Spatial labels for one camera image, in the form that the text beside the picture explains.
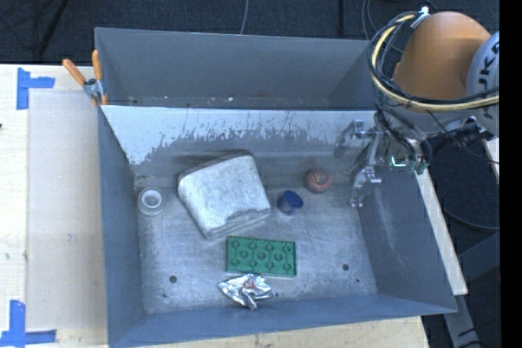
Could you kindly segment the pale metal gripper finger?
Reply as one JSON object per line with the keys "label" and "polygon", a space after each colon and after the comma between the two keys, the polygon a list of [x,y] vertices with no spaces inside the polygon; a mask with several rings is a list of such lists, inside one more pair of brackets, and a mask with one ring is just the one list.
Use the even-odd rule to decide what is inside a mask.
{"label": "pale metal gripper finger", "polygon": [[364,199],[371,195],[375,188],[382,184],[378,171],[374,166],[364,166],[359,169],[352,180],[351,206],[360,208],[364,205]]}
{"label": "pale metal gripper finger", "polygon": [[365,123],[361,119],[354,119],[338,136],[334,145],[334,157],[342,157],[348,149],[361,147],[366,141]]}

